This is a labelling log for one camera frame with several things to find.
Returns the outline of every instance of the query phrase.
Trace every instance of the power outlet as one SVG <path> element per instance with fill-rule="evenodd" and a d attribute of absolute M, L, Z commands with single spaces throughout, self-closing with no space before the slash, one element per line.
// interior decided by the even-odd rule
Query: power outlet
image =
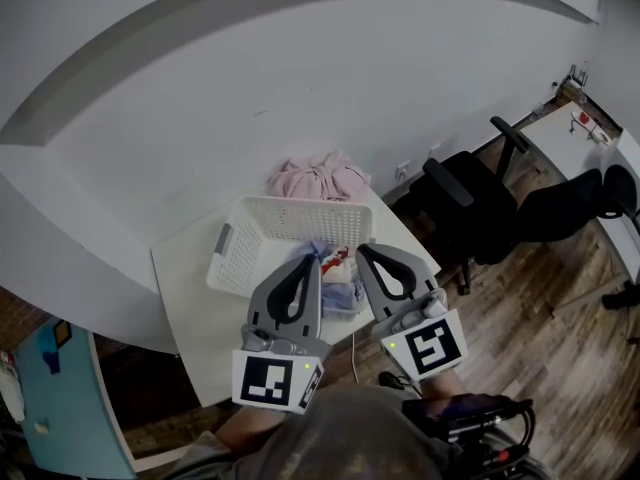
<path fill-rule="evenodd" d="M 429 158 L 433 158 L 433 156 L 436 154 L 436 151 L 438 150 L 438 148 L 442 146 L 442 142 L 438 142 L 435 146 L 433 146 L 430 150 L 429 150 L 429 154 L 427 155 L 427 160 Z"/>
<path fill-rule="evenodd" d="M 407 160 L 406 162 L 402 162 L 398 167 L 396 167 L 396 181 L 406 181 L 407 179 L 407 167 L 411 160 Z"/>

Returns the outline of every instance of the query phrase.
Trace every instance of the cloth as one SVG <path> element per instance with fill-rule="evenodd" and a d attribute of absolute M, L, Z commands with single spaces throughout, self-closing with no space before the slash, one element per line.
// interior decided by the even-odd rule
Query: cloth
<path fill-rule="evenodd" d="M 327 260 L 324 260 L 322 267 L 325 268 Z M 328 284 L 349 284 L 353 279 L 354 272 L 357 272 L 357 265 L 355 258 L 345 258 L 341 260 L 339 264 L 327 265 L 327 271 L 322 274 L 322 280 Z"/>
<path fill-rule="evenodd" d="M 303 416 L 289 416 L 260 451 L 234 461 L 207 432 L 168 478 L 446 478 L 461 450 L 426 437 L 405 418 L 402 401 L 411 398 L 390 388 L 331 386 L 315 394 Z M 549 478 L 533 462 L 530 471 L 525 479 Z"/>
<path fill-rule="evenodd" d="M 342 151 L 334 150 L 325 157 L 287 160 L 268 185 L 270 194 L 278 197 L 351 201 L 370 181 Z"/>
<path fill-rule="evenodd" d="M 320 263 L 333 252 L 333 246 L 321 240 L 313 240 L 302 244 L 291 253 L 291 259 L 304 256 L 305 254 L 314 254 Z M 321 287 L 322 304 L 324 307 L 331 309 L 355 309 L 364 298 L 364 285 L 360 274 L 356 272 L 352 282 L 344 283 L 326 283 L 322 282 Z"/>

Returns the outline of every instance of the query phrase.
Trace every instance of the white table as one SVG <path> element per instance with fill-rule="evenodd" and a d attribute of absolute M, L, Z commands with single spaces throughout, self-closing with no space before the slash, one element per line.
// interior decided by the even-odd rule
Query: white table
<path fill-rule="evenodd" d="M 433 274 L 439 265 L 420 242 L 371 190 L 363 201 L 373 211 L 372 236 L 377 243 L 399 247 L 426 262 Z M 232 205 L 220 208 L 152 248 L 169 324 L 182 361 L 203 406 L 231 396 L 231 351 L 239 348 L 249 300 L 209 288 L 207 270 Z M 369 322 L 365 308 L 353 322 L 323 322 L 322 339 L 335 344 Z"/>
<path fill-rule="evenodd" d="M 545 157 L 565 179 L 575 178 L 594 168 L 604 173 L 612 155 L 616 152 L 615 145 L 605 146 L 588 140 L 587 130 L 578 125 L 575 125 L 575 134 L 571 134 L 569 130 L 572 112 L 579 114 L 582 109 L 573 102 L 568 103 L 521 131 L 533 146 L 533 150 Z M 623 265 L 624 272 L 588 293 L 557 306 L 554 312 L 590 304 L 622 284 L 625 279 L 631 279 L 633 282 L 639 279 L 640 250 L 623 219 L 598 219 L 598 222 L 608 239 L 610 249 Z"/>

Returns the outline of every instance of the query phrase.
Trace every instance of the gray shirt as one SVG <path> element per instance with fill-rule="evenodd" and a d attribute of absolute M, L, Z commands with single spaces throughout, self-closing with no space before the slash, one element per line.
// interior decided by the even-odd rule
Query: gray shirt
<path fill-rule="evenodd" d="M 412 398 L 389 388 L 331 386 L 316 393 L 304 416 L 289 416 L 260 451 L 238 460 L 205 432 L 170 477 L 442 479 L 461 450 L 426 437 L 402 414 L 402 401 Z"/>

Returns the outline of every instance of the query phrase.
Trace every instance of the white cord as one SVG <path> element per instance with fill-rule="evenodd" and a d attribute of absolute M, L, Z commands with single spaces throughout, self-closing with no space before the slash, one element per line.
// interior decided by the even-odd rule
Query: white cord
<path fill-rule="evenodd" d="M 595 136 L 593 135 L 593 132 L 596 131 L 596 128 L 598 127 L 598 123 L 596 123 L 596 120 L 593 119 L 593 128 L 591 130 L 589 130 L 589 128 L 587 128 L 585 125 L 583 125 L 580 121 L 578 121 L 575 117 L 571 116 L 571 125 L 573 127 L 573 123 L 578 123 L 582 128 L 584 128 L 585 130 L 587 130 L 587 140 L 591 139 L 594 142 L 602 142 L 599 141 L 598 139 L 595 138 Z"/>
<path fill-rule="evenodd" d="M 358 372 L 356 371 L 356 333 L 351 333 L 351 368 L 353 370 L 353 378 L 356 379 L 356 384 L 360 384 L 358 380 Z"/>
<path fill-rule="evenodd" d="M 447 307 L 447 291 L 444 288 L 436 288 L 430 295 L 438 299 L 445 308 Z"/>

